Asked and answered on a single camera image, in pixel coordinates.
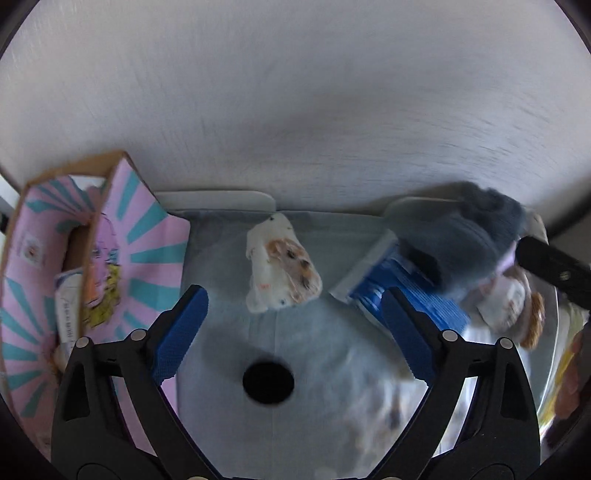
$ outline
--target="white label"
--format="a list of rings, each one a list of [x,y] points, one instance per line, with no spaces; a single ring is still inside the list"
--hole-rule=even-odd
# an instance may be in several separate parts
[[[80,337],[79,310],[82,295],[82,273],[74,270],[72,273],[59,277],[56,290],[57,331],[64,350],[66,360]]]

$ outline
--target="stuffed animal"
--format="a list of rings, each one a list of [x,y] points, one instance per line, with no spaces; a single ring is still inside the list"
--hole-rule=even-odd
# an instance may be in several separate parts
[[[247,233],[246,257],[252,262],[251,289],[246,296],[251,313],[305,303],[322,292],[322,280],[310,256],[282,213]]]

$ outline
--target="gray fabric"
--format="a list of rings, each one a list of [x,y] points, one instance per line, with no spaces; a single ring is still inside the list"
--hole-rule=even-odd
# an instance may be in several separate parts
[[[256,315],[245,306],[251,273],[246,232],[267,215],[186,216],[191,234],[183,288],[200,284],[210,296],[209,314],[178,373],[179,416],[187,431],[230,478],[367,475],[391,440],[371,452],[356,443],[409,373],[396,344],[328,290],[380,236],[382,219],[287,213],[325,290],[306,305]],[[241,383],[246,368],[268,355],[283,359],[295,376],[293,395],[274,408],[253,403]]]
[[[403,254],[443,294],[471,288],[493,273],[525,221],[517,201],[469,182],[456,207],[434,221],[413,220],[401,234]]]

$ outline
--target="white wall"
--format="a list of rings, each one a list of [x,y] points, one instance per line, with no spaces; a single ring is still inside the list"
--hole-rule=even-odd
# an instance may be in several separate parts
[[[552,245],[582,263],[591,265],[591,213],[555,238]]]
[[[41,0],[0,61],[17,182],[126,148],[155,190],[379,211],[456,180],[589,189],[591,56],[553,0]]]

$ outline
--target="plush toy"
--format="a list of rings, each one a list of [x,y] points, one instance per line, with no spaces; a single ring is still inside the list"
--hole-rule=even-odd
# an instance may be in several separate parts
[[[246,257],[252,261],[251,313],[282,309],[315,299],[322,280],[299,243],[290,221],[275,213],[246,235]]]
[[[536,348],[545,324],[544,297],[531,290],[525,271],[513,265],[480,291],[484,298],[476,308],[488,326],[526,350]]]

